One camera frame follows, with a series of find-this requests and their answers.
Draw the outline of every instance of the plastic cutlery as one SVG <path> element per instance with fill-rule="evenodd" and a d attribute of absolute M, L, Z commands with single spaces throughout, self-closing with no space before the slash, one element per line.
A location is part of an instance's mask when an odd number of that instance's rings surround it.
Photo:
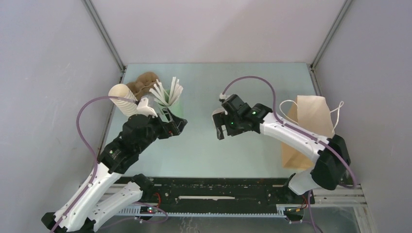
<path fill-rule="evenodd" d="M 164 106 L 168 106 L 168 104 L 166 103 L 166 101 L 165 101 L 155 90 L 153 90 L 153 88 L 151 88 L 149 91 L 150 91 L 150 93 L 152 93 L 154 96 L 156 96 L 156 98 L 157 98 L 159 101 L 161 101 Z"/>
<path fill-rule="evenodd" d="M 175 83 L 176 83 L 176 77 L 173 77 L 173 78 L 172 78 L 172 85 L 171 85 L 171 87 L 170 87 L 170 93 L 169 93 L 169 102 L 170 102 L 170 99 L 171 99 L 172 96 L 173 96 Z"/>
<path fill-rule="evenodd" d="M 154 84 L 153 87 L 156 89 L 157 93 L 161 96 L 162 100 L 164 100 L 166 102 L 164 92 L 160 90 L 160 88 L 157 86 L 157 84 Z"/>

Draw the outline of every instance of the table surface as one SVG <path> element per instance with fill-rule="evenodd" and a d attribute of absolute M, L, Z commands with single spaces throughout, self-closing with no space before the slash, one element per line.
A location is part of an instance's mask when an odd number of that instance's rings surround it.
<path fill-rule="evenodd" d="M 284 178 L 297 171 L 282 167 L 280 141 L 274 138 L 246 132 L 219 141 L 211 114 L 221 107 L 219 94 L 241 76 L 267 79 L 275 88 L 277 105 L 297 95 L 315 95 L 306 64 L 132 64 L 128 65 L 123 82 L 134 81 L 147 71 L 156 73 L 165 88 L 170 88 L 173 76 L 180 79 L 188 124 L 181 135 L 153 142 L 125 176 L 143 173 L 151 177 Z M 251 106 L 272 106 L 270 88 L 259 80 L 241 80 L 227 94 L 237 94 Z M 282 106 L 284 111 L 289 108 L 290 104 Z M 119 134 L 126 121 L 127 117 L 116 108 L 106 143 Z"/>

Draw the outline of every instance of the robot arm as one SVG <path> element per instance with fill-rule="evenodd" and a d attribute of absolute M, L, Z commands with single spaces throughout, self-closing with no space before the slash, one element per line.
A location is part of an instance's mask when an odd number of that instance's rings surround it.
<path fill-rule="evenodd" d="M 74 196 L 55 213 L 46 213 L 42 222 L 51 230 L 60 221 L 55 233 L 95 232 L 113 215 L 143 195 L 152 195 L 152 183 L 144 175 L 136 175 L 127 186 L 108 199 L 98 203 L 105 191 L 134 164 L 139 155 L 156 139 L 179 135 L 187 121 L 174 116 L 168 108 L 163 112 L 169 122 L 163 122 L 155 111 L 147 106 L 145 98 L 137 106 L 141 114 L 130 116 L 123 124 L 122 132 L 107 144 L 97 158 L 95 179 L 89 178 Z"/>
<path fill-rule="evenodd" d="M 251 108 L 237 95 L 231 95 L 222 102 L 224 112 L 213 115 L 218 139 L 224 139 L 223 129 L 227 135 L 235 136 L 247 131 L 255 131 L 274 137 L 306 155 L 314 164 L 303 172 L 293 174 L 285 186 L 294 194 L 302 195 L 317 187 L 334 190 L 345 174 L 346 168 L 325 148 L 320 141 L 331 146 L 350 164 L 346 144 L 340 136 L 333 138 L 317 135 L 281 118 L 279 122 L 271 108 L 256 104 Z"/>

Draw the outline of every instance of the green cup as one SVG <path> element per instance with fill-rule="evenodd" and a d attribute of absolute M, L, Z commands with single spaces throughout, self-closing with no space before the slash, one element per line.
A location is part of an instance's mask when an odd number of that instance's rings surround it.
<path fill-rule="evenodd" d="M 165 98 L 166 98 L 166 102 L 169 102 L 169 97 L 166 96 Z M 161 112 L 160 118 L 161 118 L 163 121 L 167 121 L 167 119 L 166 119 L 166 117 L 164 116 L 163 111 L 162 111 L 163 108 L 168 108 L 169 111 L 170 111 L 173 115 L 175 115 L 175 116 L 177 116 L 177 117 L 180 117 L 180 118 L 183 118 L 183 107 L 182 107 L 182 104 L 181 104 L 181 102 L 180 102 L 180 97 L 179 97 L 179 99 L 178 99 L 177 101 L 175 101 L 174 104 L 172 104 L 171 106 L 164 106 L 163 104 L 160 104 L 160 103 L 157 103 L 157 105 L 158 105 L 159 108 L 160 108 L 160 112 Z"/>

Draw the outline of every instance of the purple cable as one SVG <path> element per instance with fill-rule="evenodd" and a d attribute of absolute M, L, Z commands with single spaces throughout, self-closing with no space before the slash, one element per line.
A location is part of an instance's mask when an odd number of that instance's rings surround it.
<path fill-rule="evenodd" d="M 313 229 L 315 230 L 315 233 L 316 233 L 316 224 L 315 224 L 315 221 L 313 220 L 312 209 L 310 207 L 311 193 L 312 193 L 312 190 L 308 192 L 308 209 L 309 209 L 310 222 L 312 223 Z"/>
<path fill-rule="evenodd" d="M 281 123 L 282 125 L 285 125 L 286 127 L 288 127 L 288 128 L 290 128 L 290 129 L 292 129 L 292 130 L 294 130 L 294 131 L 296 131 L 296 132 L 298 132 L 298 133 L 300 133 L 300 134 L 302 134 L 302 135 L 304 135 L 304 136 L 312 139 L 313 141 L 318 142 L 318 139 L 317 139 L 315 136 L 313 136 L 313 135 L 311 135 L 311 134 L 309 134 L 309 133 L 307 133 L 307 132 L 305 132 L 305 131 L 303 131 L 303 130 L 301 130 L 301 129 L 298 129 L 297 127 L 294 126 L 293 123 L 291 123 L 291 124 L 289 124 L 289 123 L 284 123 L 284 121 L 279 118 L 279 116 L 278 116 L 277 113 L 276 113 L 276 93 L 275 93 L 275 89 L 274 89 L 273 86 L 270 84 L 270 82 L 268 82 L 266 79 L 261 78 L 261 77 L 257 77 L 257 76 L 244 76 L 244 77 L 237 78 L 237 79 L 233 80 L 232 82 L 230 82 L 230 83 L 226 86 L 226 88 L 224 89 L 224 91 L 222 92 L 222 94 L 225 94 L 226 91 L 229 89 L 229 87 L 230 87 L 232 84 L 234 84 L 235 82 L 237 82 L 237 81 L 239 81 L 239 80 L 242 80 L 242 79 L 259 79 L 259 80 L 265 82 L 265 83 L 270 87 L 270 89 L 271 89 L 271 91 L 272 91 L 272 95 L 273 95 L 273 115 L 274 115 L 274 117 L 276 118 L 276 120 L 279 121 L 279 123 Z M 346 161 L 345 161 L 332 147 L 330 147 L 328 144 L 326 144 L 326 143 L 324 143 L 324 142 L 322 142 L 322 141 L 319 141 L 319 144 L 321 144 L 322 146 L 324 146 L 325 148 L 327 148 L 328 150 L 330 150 L 330 151 L 339 159 L 339 161 L 343 164 L 343 166 L 346 168 L 346 170 L 348 170 L 348 172 L 349 172 L 349 174 L 350 174 L 350 176 L 352 177 L 352 180 L 353 180 L 353 186 L 352 186 L 352 187 L 348 186 L 348 187 L 350 187 L 350 188 L 356 188 L 356 186 L 357 186 L 357 184 L 358 184 L 357 179 L 356 179 L 356 176 L 355 176 L 355 174 L 353 173 L 353 171 L 350 169 L 350 167 L 349 167 L 349 165 L 346 163 Z"/>
<path fill-rule="evenodd" d="M 291 223 L 291 224 L 308 223 L 308 224 L 312 225 L 312 222 L 311 222 L 311 221 L 304 221 L 304 220 L 302 220 L 302 221 L 290 221 L 290 219 L 289 219 L 288 217 L 286 217 L 286 220 L 287 220 L 289 223 Z M 315 227 L 316 227 L 321 233 L 324 233 L 324 232 L 322 231 L 322 229 L 321 229 L 318 225 L 315 224 Z"/>
<path fill-rule="evenodd" d="M 164 210 L 162 210 L 162 209 L 160 209 L 160 208 L 158 208 L 158 207 L 156 207 L 156 206 L 152 206 L 152 205 L 149 205 L 149 204 L 146 204 L 146 203 L 142 203 L 142 202 L 135 202 L 135 204 L 144 205 L 144 206 L 147 206 L 147 207 L 152 207 L 152 208 L 154 208 L 154 209 L 162 212 L 162 213 L 166 216 L 164 219 L 162 219 L 162 220 L 160 220 L 160 221 L 147 221 L 147 220 L 144 220 L 144 219 L 137 218 L 137 219 L 140 220 L 140 221 L 144 221 L 144 222 L 147 222 L 147 223 L 162 223 L 162 222 L 165 222 L 165 221 L 169 218 L 169 216 L 168 216 L 168 214 L 166 213 L 166 211 L 164 211 Z M 135 217 L 125 217 L 125 218 L 122 218 L 122 219 L 120 219 L 119 221 L 114 222 L 114 223 L 112 223 L 112 224 L 110 224 L 110 225 L 107 225 L 107 226 L 104 226 L 104 227 L 100 227 L 100 229 L 106 229 L 106 228 L 112 227 L 112 226 L 114 226 L 114 225 L 117 225 L 118 223 L 121 223 L 121 222 L 124 222 L 124 221 L 128 221 L 128 220 L 134 220 L 134 219 L 136 219 L 136 218 L 135 218 Z"/>
<path fill-rule="evenodd" d="M 90 144 L 86 141 L 85 137 L 82 134 L 82 131 L 80 130 L 80 116 L 83 112 L 83 110 L 89 106 L 91 103 L 98 101 L 98 100 L 104 100 L 104 99 L 119 99 L 119 100 L 124 100 L 127 102 L 132 102 L 134 103 L 134 100 L 130 100 L 130 99 L 126 99 L 126 98 L 122 98 L 122 97 L 117 97 L 117 96 L 102 96 L 102 97 L 97 97 L 94 98 L 92 100 L 90 100 L 89 102 L 87 102 L 86 104 L 83 105 L 83 107 L 80 109 L 79 113 L 77 114 L 77 118 L 76 118 L 76 127 L 77 127 L 77 133 L 79 134 L 80 138 L 82 139 L 82 141 L 84 142 L 84 144 L 86 145 L 86 147 L 89 149 L 90 153 L 93 155 L 94 157 L 94 163 L 93 163 L 93 173 L 90 177 L 89 180 L 89 184 L 93 184 L 93 181 L 96 177 L 96 173 L 97 173 L 97 155 L 96 152 L 94 152 L 93 148 L 90 146 Z M 83 190 L 79 193 L 79 195 L 73 200 L 73 202 L 67 207 L 66 211 L 62 214 L 62 216 L 59 218 L 59 220 L 56 222 L 56 224 L 52 227 L 52 229 L 50 230 L 50 233 L 53 233 L 56 228 L 59 226 L 59 224 L 63 221 L 63 216 L 66 216 L 68 212 L 70 212 L 70 210 L 74 207 L 74 205 L 80 200 L 80 198 L 82 198 L 82 196 L 85 194 L 85 192 L 88 190 L 89 186 L 86 185 Z"/>

